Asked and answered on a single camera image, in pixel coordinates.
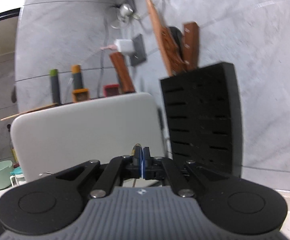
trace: teal lid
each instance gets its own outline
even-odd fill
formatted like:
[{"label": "teal lid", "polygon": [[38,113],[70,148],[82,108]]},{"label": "teal lid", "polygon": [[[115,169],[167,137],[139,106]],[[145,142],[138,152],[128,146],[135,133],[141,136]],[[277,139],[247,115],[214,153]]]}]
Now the teal lid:
[{"label": "teal lid", "polygon": [[20,175],[20,174],[23,174],[21,167],[17,167],[14,169],[14,171],[11,171],[11,175]]}]

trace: brown wooden handle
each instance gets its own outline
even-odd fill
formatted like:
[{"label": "brown wooden handle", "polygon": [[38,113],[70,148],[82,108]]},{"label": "brown wooden handle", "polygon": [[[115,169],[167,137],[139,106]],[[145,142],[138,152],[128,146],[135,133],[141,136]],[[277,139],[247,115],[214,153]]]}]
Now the brown wooden handle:
[{"label": "brown wooden handle", "polygon": [[125,65],[124,56],[120,52],[114,52],[111,53],[109,57],[116,69],[118,78],[121,82],[121,89],[123,93],[126,94],[135,92],[133,82],[131,80],[131,77],[129,76],[128,69]]},{"label": "brown wooden handle", "polygon": [[184,24],[183,59],[186,69],[196,69],[199,54],[199,27],[195,22]]}]

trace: screw head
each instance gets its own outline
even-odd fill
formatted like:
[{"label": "screw head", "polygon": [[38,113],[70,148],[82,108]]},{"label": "screw head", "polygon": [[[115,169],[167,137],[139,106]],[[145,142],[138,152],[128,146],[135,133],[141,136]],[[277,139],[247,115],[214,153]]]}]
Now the screw head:
[{"label": "screw head", "polygon": [[193,164],[193,163],[195,163],[195,161],[194,160],[187,160],[186,163],[187,164]]},{"label": "screw head", "polygon": [[192,197],[194,196],[194,192],[191,189],[184,188],[178,191],[178,195],[180,197]]},{"label": "screw head", "polygon": [[95,189],[91,191],[92,198],[101,198],[106,196],[106,192],[102,189]]}]

